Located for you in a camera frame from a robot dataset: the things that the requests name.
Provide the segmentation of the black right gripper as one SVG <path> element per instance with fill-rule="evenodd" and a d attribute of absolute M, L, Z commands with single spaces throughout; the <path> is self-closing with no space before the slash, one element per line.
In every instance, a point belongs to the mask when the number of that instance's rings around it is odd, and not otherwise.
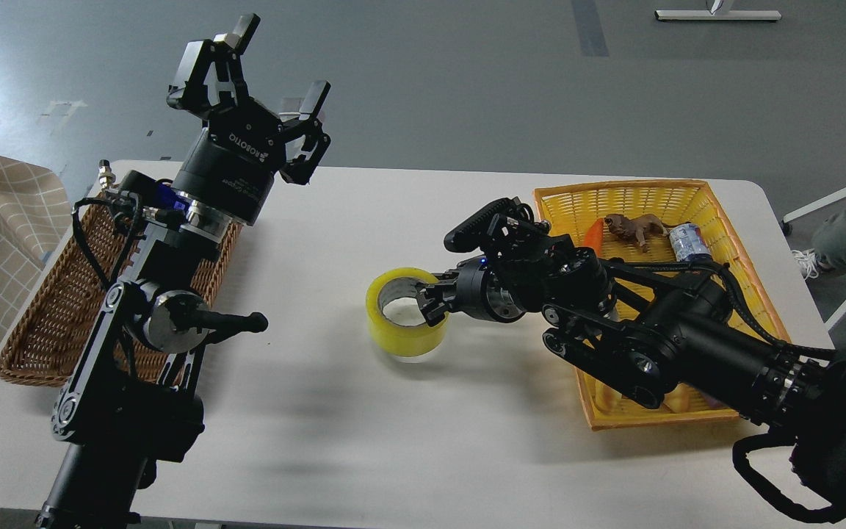
<path fill-rule="evenodd" d="M 501 284 L 485 257 L 458 262 L 443 273 L 414 281 L 414 298 L 426 324 L 435 328 L 449 314 L 498 323 L 514 323 L 526 314 Z"/>

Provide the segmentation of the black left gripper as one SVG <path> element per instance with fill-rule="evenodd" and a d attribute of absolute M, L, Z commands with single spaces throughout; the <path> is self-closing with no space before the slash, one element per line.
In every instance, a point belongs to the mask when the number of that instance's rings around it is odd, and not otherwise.
<path fill-rule="evenodd" d="M 331 145 L 319 118 L 329 81 L 310 84 L 291 120 L 250 97 L 240 59 L 260 23 L 258 14 L 244 14 L 231 32 L 186 44 L 167 94 L 169 107 L 206 121 L 174 190 L 248 225 L 261 213 L 275 175 L 307 185 Z"/>

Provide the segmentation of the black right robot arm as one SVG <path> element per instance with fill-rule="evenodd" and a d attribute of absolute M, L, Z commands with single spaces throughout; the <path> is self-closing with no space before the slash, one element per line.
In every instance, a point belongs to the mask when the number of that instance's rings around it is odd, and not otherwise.
<path fill-rule="evenodd" d="M 517 198 L 453 228 L 447 250 L 481 254 L 413 285 L 426 323 L 542 314 L 548 350 L 646 409 L 685 383 L 768 425 L 733 445 L 739 475 L 789 518 L 846 518 L 846 350 L 769 334 L 724 264 L 604 260 L 550 230 Z"/>

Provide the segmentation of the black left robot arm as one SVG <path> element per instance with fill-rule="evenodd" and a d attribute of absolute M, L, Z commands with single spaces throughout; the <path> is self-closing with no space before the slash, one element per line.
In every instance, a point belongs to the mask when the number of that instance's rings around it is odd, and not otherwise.
<path fill-rule="evenodd" d="M 159 461 L 181 462 L 203 432 L 199 369 L 208 345 L 265 331 L 265 315 L 212 311 L 192 279 L 220 257 L 232 225 L 252 225 L 276 176 L 305 185 L 331 143 L 320 108 L 330 91 L 315 81 L 295 117 L 282 118 L 248 91 L 241 59 L 256 27 L 186 45 L 167 104 L 201 119 L 202 129 L 173 181 L 133 170 L 119 184 L 101 162 L 101 191 L 80 200 L 104 208 L 123 235 L 104 270 L 73 236 L 104 288 L 90 335 L 51 413 L 51 432 L 68 449 L 37 528 L 126 528 L 137 490 Z"/>

